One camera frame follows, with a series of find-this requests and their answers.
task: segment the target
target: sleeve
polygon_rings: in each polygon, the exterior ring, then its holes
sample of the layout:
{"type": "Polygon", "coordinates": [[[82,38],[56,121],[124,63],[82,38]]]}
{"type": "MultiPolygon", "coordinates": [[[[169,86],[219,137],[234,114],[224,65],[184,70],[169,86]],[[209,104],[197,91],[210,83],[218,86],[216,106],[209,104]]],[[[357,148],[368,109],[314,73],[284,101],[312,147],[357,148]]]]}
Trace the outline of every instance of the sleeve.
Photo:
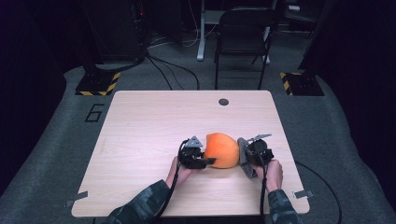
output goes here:
{"type": "Polygon", "coordinates": [[[114,209],[106,219],[108,224],[146,224],[153,221],[169,193],[163,180],[150,185],[124,206],[114,209]]]}
{"type": "Polygon", "coordinates": [[[270,215],[275,224],[302,224],[300,217],[291,205],[288,196],[282,189],[268,194],[270,215]]]}

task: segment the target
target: black curtain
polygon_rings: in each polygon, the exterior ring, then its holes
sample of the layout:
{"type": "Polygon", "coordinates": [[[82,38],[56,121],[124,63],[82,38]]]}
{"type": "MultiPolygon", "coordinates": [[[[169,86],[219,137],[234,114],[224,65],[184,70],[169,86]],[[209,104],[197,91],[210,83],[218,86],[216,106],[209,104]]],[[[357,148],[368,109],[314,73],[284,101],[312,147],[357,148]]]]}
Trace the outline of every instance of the black curtain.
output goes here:
{"type": "Polygon", "coordinates": [[[99,55],[78,0],[0,1],[0,194],[29,156],[62,100],[64,73],[81,66],[74,21],[89,57],[99,55]]]}
{"type": "Polygon", "coordinates": [[[301,68],[332,88],[362,160],[396,210],[394,8],[395,1],[327,0],[301,68]]]}

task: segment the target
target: yellow black hazard tape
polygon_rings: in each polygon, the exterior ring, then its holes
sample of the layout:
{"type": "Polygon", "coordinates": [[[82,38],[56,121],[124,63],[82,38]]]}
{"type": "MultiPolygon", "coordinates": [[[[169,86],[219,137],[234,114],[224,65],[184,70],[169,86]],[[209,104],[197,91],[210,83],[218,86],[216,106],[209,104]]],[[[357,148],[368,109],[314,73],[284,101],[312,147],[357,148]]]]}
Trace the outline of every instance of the yellow black hazard tape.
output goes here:
{"type": "Polygon", "coordinates": [[[280,78],[282,78],[283,87],[285,88],[287,95],[293,95],[293,92],[291,91],[290,84],[287,79],[287,75],[299,76],[300,74],[301,73],[280,73],[280,78]]]}
{"type": "Polygon", "coordinates": [[[114,75],[113,79],[111,80],[110,85],[108,86],[106,91],[76,91],[76,95],[110,95],[113,92],[114,88],[116,87],[117,81],[119,80],[120,73],[114,75]]]}

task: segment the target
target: chair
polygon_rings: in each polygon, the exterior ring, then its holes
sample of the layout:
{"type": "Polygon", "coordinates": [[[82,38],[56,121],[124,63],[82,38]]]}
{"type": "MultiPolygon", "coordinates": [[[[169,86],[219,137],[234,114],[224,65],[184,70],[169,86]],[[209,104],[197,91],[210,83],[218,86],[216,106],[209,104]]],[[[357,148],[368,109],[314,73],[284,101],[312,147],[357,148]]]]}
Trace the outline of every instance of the chair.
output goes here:
{"type": "Polygon", "coordinates": [[[262,88],[265,62],[278,18],[276,11],[266,7],[234,7],[224,12],[219,20],[219,36],[215,54],[216,90],[219,82],[220,54],[255,56],[252,64],[258,57],[264,57],[258,90],[262,88]],[[268,36],[263,35],[266,27],[269,28],[268,36]]]}
{"type": "Polygon", "coordinates": [[[290,23],[291,30],[314,32],[325,0],[281,0],[283,18],[290,23]]]}

